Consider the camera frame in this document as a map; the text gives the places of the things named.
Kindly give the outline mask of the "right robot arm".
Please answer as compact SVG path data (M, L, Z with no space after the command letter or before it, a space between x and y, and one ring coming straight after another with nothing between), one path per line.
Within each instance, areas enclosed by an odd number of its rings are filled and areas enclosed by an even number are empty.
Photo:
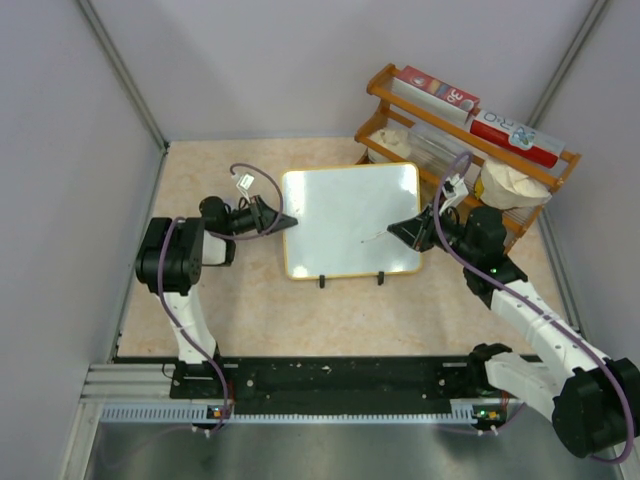
M504 345L482 345L469 356L466 380L476 394L505 391L546 418L578 458L621 445L630 455L639 435L639 370L614 360L579 336L536 291L504 248L502 214L476 207L466 222L426 207L393 223L388 233L417 252L438 247L463 267L469 290L512 325L541 360L535 366Z

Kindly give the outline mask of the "yellow framed whiteboard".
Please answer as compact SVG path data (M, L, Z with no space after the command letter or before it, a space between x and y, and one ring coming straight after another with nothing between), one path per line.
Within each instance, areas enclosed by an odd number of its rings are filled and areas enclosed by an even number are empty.
M326 275L413 274L420 253L388 233L360 241L421 212L417 167L409 162L289 170L282 176L284 265L292 280Z

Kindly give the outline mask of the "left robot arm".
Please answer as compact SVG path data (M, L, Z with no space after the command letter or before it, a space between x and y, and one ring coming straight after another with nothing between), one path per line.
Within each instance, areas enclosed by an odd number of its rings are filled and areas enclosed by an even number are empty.
M135 274L163 304L179 361L199 365L192 384L212 397L226 387L227 374L210 362L217 342L206 326L196 287L202 269L231 265L242 235L259 238L293 228L298 220L271 208L259 195L242 198L235 207L209 196L200 202L199 212L199 217L186 219L152 218L136 256Z

